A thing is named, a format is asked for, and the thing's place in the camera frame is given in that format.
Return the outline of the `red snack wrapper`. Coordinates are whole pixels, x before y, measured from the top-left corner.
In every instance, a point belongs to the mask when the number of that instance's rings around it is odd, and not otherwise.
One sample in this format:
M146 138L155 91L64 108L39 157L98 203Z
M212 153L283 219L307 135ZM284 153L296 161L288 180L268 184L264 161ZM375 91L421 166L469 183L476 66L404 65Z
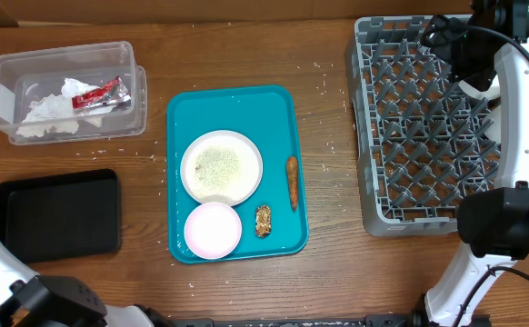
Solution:
M117 76L99 88L72 98L75 110L97 109L119 105L131 100L130 92L122 79Z

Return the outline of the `white cup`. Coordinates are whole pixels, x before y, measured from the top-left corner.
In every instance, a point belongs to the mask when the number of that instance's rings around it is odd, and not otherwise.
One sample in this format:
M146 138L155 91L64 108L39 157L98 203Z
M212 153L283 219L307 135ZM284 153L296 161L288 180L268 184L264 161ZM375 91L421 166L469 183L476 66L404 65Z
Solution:
M496 143L501 143L501 106L498 105L485 117L489 123L487 130L484 132L486 137Z

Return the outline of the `white napkin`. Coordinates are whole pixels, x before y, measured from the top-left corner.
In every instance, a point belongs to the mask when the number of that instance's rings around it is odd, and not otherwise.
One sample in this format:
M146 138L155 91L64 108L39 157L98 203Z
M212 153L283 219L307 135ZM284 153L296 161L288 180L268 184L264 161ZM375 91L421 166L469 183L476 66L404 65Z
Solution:
M72 102L63 95L53 95L29 105L30 112L16 134L23 137L43 137L48 133L75 134L79 124L75 120Z
M94 115L94 114L108 114L110 113L115 106L105 106L96 109L84 109L76 113L72 108L71 99L75 96L85 94L87 92L93 91L96 89L96 85L85 84L74 78L66 78L65 83L61 88L61 95L64 99L64 108L61 110L60 117L68 118L74 116L84 116L84 115Z

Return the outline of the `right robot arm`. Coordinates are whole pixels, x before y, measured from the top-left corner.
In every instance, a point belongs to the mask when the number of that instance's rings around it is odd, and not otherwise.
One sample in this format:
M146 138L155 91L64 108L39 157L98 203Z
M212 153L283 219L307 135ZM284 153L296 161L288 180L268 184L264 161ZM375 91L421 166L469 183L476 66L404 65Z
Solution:
M420 43L463 87L498 84L501 154L494 188L460 203L459 247L417 304L411 326L486 326L475 308L529 254L529 1L474 1L466 22L434 16Z

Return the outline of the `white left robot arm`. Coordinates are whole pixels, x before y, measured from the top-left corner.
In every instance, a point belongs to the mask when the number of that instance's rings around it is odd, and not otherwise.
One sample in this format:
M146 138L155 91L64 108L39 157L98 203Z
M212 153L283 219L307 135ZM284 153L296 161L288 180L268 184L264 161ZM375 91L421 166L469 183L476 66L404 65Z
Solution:
M14 315L25 309L17 323ZM137 305L106 306L75 277L41 276L0 242L0 326L169 327L175 323Z

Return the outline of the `gray dishwasher rack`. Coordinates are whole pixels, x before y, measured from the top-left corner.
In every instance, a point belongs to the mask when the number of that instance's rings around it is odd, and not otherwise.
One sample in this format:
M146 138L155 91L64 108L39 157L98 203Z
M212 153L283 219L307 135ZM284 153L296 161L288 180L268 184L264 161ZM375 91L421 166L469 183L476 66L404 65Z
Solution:
M428 22L360 18L346 51L363 224L374 236L452 233L460 202L494 188L501 145L484 132L499 86L451 82L450 65L420 44Z

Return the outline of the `orange carrot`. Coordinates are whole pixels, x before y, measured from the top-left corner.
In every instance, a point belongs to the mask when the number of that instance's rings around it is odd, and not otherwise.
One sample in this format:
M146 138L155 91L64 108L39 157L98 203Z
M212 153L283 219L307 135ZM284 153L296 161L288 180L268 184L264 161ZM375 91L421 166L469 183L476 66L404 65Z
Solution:
M295 212L298 206L298 162L294 156L286 162L286 175L291 208Z

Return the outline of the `brown granola bar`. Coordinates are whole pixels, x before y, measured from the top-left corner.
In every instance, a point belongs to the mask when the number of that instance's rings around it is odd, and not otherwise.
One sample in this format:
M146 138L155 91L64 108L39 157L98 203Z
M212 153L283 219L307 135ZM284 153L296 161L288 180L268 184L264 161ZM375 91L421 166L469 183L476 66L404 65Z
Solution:
M272 231L272 210L261 205L255 211L255 234L259 238L268 236Z

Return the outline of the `black tray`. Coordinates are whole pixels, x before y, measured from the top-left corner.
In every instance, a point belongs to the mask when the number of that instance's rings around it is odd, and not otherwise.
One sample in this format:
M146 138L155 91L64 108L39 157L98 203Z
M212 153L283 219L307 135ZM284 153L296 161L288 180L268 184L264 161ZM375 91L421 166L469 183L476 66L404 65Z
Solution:
M114 253L121 233L111 169L0 183L0 242L23 263Z

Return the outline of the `clear plastic bin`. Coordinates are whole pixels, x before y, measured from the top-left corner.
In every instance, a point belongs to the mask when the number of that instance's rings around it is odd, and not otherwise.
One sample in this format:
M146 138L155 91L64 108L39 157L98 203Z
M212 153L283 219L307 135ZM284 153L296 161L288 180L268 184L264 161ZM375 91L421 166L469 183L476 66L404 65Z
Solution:
M11 144L135 136L146 123L145 69L126 41L0 55L0 131Z

